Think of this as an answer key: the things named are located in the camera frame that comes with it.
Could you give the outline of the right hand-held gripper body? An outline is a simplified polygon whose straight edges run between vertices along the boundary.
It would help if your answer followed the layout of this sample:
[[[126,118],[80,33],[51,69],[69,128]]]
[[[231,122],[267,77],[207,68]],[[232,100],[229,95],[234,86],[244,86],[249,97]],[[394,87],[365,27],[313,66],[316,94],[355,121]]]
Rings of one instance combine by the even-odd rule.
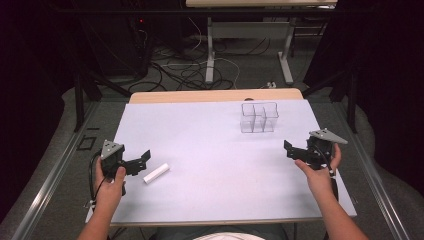
[[[302,160],[314,170],[329,166],[335,143],[347,144],[348,141],[327,128],[311,131],[307,139],[306,155]]]

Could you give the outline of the white table mat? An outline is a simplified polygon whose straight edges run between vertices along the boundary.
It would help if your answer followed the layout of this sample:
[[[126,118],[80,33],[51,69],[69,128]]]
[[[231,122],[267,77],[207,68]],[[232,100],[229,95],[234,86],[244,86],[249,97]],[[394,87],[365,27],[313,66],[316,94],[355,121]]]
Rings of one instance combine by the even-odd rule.
[[[151,153],[147,169],[169,170],[151,183],[128,177],[112,223],[171,226],[316,220],[306,177],[288,158],[319,125],[305,100],[280,100],[271,132],[244,133],[239,101],[129,104],[115,142],[131,160]]]

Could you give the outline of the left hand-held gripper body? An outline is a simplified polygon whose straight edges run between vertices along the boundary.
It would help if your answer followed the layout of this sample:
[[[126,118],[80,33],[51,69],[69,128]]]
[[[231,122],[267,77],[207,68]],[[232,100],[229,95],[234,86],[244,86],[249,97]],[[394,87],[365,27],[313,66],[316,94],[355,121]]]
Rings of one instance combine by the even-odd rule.
[[[101,149],[101,168],[103,175],[108,178],[116,176],[119,167],[126,169],[127,175],[135,176],[140,172],[138,160],[124,161],[123,153],[125,146],[109,140],[105,140]]]

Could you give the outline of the black curtain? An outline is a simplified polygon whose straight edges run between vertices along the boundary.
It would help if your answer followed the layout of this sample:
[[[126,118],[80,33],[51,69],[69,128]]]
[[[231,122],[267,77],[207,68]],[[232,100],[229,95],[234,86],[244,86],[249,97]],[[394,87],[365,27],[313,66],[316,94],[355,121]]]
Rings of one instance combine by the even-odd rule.
[[[41,0],[0,0],[0,222],[29,182],[72,87]]]
[[[304,78],[315,87],[357,65],[357,105],[374,158],[424,196],[424,0],[338,0]]]

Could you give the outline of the white rectangular stick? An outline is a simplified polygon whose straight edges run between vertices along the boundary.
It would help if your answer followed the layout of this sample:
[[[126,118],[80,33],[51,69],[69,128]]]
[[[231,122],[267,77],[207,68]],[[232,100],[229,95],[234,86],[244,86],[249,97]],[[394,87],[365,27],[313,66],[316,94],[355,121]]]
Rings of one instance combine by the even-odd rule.
[[[170,169],[170,166],[167,163],[162,164],[161,166],[159,166],[158,168],[156,168],[155,170],[153,170],[152,172],[150,172],[149,174],[147,174],[144,178],[143,181],[146,184],[150,184],[153,180],[157,179],[158,177],[160,177],[161,175],[163,175],[165,172],[167,172]]]

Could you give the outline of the black computer tower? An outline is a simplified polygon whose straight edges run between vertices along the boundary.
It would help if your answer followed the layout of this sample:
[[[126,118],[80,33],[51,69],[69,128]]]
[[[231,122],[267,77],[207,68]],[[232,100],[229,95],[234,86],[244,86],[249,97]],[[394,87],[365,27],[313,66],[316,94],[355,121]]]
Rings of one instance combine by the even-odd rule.
[[[143,78],[148,73],[153,35],[137,17],[107,17],[101,23],[99,38],[105,47],[103,69],[106,75],[132,75]]]

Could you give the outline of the person's left hand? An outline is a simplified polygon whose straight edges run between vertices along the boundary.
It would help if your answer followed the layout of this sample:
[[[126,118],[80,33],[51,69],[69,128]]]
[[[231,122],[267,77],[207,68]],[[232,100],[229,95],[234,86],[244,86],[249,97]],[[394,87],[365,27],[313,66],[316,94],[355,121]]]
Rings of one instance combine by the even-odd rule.
[[[95,212],[106,211],[114,213],[121,197],[126,169],[119,167],[113,180],[104,177],[101,168],[101,158],[97,159],[95,170],[96,208]]]

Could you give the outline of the person's right hand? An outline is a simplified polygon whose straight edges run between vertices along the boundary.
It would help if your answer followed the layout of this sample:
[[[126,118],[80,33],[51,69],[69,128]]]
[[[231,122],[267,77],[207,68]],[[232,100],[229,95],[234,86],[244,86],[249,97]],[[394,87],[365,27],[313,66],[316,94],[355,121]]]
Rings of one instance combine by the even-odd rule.
[[[341,150],[337,143],[333,147],[334,154],[327,168],[313,170],[301,160],[294,161],[295,165],[306,175],[309,189],[318,203],[329,203],[331,200],[336,200],[330,174],[336,174],[341,162]]]

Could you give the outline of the person's clothing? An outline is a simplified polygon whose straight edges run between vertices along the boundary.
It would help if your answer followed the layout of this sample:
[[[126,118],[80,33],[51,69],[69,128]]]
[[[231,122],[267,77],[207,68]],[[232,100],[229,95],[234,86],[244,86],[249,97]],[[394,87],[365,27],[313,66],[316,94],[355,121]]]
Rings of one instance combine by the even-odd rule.
[[[162,227],[149,240],[289,240],[280,224]]]

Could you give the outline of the black frame post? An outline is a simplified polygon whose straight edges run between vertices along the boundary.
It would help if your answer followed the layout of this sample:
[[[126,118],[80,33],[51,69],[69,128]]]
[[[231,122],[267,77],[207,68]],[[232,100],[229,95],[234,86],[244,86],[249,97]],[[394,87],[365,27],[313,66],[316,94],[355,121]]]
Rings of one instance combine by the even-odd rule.
[[[78,132],[84,123],[83,88],[81,85],[81,77],[79,73],[74,74],[74,93],[76,110],[76,125],[74,131]]]

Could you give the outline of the metal floor rail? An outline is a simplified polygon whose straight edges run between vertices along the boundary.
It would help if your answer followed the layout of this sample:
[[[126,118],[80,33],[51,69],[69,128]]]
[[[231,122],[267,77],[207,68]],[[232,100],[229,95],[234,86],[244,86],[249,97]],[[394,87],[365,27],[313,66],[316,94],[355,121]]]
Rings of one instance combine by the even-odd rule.
[[[74,240],[82,230],[88,197],[86,165],[75,160],[77,145],[86,135],[73,131],[74,113],[67,104],[29,185],[14,205],[17,222],[10,240]]]
[[[374,195],[374,198],[379,206],[387,226],[390,229],[394,240],[411,240],[406,228],[399,218],[397,211],[394,208],[383,181],[375,168],[375,165],[369,155],[366,153],[364,146],[360,142],[357,134],[355,134],[347,123],[347,113],[342,103],[334,103],[337,118],[341,122],[343,129],[347,132],[350,138],[349,143],[353,145],[359,155],[359,165],[364,172],[368,185]]]

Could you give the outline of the desk with white legs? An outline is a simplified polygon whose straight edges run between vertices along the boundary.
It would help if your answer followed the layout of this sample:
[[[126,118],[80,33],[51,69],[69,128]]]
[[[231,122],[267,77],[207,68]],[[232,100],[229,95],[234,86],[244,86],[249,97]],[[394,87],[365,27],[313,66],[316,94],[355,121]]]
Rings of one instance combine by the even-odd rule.
[[[330,10],[337,2],[338,0],[186,0],[186,6],[195,10]],[[214,81],[215,39],[267,38],[284,41],[278,59],[285,83],[292,85],[294,81],[287,58],[295,27],[296,17],[286,17],[285,21],[216,21],[215,17],[207,17],[208,59],[205,81]]]

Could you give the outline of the clear plastic compartment organizer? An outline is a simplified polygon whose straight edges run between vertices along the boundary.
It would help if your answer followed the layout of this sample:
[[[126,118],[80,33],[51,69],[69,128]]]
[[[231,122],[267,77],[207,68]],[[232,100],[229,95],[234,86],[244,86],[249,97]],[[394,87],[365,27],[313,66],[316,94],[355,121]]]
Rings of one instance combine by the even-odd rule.
[[[242,133],[273,132],[279,118],[276,102],[247,102],[241,105]]]

